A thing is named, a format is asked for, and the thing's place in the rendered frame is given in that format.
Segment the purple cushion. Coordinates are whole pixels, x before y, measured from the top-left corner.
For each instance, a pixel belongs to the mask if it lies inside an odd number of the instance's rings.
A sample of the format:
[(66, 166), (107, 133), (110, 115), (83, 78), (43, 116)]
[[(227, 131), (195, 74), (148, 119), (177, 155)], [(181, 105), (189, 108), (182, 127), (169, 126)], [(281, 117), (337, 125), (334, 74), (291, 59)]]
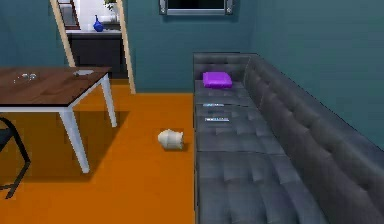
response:
[(203, 85), (206, 88), (231, 88), (232, 79), (226, 72), (204, 72)]

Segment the brown table with white legs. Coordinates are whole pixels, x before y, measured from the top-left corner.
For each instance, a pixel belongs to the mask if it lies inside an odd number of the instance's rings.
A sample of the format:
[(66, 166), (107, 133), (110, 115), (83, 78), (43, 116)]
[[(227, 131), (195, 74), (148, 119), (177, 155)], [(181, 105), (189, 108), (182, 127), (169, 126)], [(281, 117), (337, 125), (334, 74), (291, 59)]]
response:
[[(94, 70), (90, 75), (75, 76), (80, 69)], [(49, 113), (60, 115), (83, 173), (88, 173), (85, 149), (74, 115), (74, 107), (101, 85), (111, 126), (117, 126), (109, 81), (109, 67), (0, 67), (0, 112)], [(23, 73), (35, 73), (37, 79), (14, 84)]]

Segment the silver framed window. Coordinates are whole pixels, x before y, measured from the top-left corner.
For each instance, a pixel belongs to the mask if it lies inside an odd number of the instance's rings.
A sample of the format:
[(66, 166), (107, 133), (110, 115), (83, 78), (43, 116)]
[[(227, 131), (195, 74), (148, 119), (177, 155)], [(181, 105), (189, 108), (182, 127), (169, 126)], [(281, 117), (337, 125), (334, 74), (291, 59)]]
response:
[(159, 0), (159, 14), (170, 16), (232, 15), (234, 0)]

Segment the dark cabinet with white top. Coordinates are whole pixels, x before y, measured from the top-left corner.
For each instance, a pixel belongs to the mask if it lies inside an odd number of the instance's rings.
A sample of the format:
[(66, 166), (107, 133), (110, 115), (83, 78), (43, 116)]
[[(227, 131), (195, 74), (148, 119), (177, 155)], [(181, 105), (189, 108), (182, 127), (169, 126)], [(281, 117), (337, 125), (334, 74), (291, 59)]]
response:
[(128, 78), (120, 31), (71, 30), (67, 37), (77, 67), (110, 67), (110, 78)]

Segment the dark grey tufted sofa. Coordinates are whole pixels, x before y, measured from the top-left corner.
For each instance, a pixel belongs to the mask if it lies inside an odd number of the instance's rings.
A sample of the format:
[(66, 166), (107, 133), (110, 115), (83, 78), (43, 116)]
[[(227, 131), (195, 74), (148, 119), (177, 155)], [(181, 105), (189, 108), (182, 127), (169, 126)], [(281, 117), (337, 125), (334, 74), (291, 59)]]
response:
[(197, 224), (384, 224), (384, 151), (294, 81), (244, 53), (194, 54), (193, 79)]

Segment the blue vase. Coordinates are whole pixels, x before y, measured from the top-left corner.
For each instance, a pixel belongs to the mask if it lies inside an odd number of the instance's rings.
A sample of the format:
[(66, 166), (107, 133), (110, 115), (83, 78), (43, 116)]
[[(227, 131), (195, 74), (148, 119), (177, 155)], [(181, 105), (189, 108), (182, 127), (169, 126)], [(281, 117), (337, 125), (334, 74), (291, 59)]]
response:
[(102, 32), (104, 30), (104, 27), (102, 23), (99, 21), (98, 16), (95, 16), (95, 22), (93, 24), (93, 28), (96, 32)]

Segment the small clear glass item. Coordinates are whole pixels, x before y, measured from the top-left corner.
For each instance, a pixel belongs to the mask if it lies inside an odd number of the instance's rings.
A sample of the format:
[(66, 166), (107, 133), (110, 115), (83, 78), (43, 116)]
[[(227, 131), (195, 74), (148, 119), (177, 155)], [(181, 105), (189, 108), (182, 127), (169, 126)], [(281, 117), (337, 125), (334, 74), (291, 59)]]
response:
[(17, 83), (28, 83), (28, 82), (34, 81), (36, 79), (37, 79), (37, 75), (35, 73), (31, 73), (31, 74), (23, 73), (21, 75), (18, 75), (13, 80), (13, 83), (14, 84), (17, 84)]

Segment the black chair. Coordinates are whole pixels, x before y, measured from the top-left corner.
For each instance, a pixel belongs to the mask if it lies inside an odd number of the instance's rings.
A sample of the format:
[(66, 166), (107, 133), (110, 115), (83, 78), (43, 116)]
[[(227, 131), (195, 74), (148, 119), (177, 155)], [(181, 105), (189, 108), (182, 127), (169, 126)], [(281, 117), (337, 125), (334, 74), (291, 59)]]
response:
[(8, 189), (8, 193), (6, 195), (6, 199), (10, 199), (13, 197), (14, 193), (16, 192), (21, 180), (23, 179), (25, 173), (27, 172), (31, 160), (30, 157), (26, 151), (26, 148), (22, 142), (22, 139), (16, 129), (16, 127), (13, 125), (13, 123), (8, 120), (7, 118), (0, 117), (0, 121), (6, 125), (5, 128), (0, 128), (0, 152), (4, 149), (6, 144), (9, 142), (11, 138), (15, 140), (16, 145), (18, 146), (19, 152), (24, 160), (24, 165), (22, 169), (20, 170), (19, 174), (15, 178), (14, 182), (7, 185), (0, 186), (0, 190)]

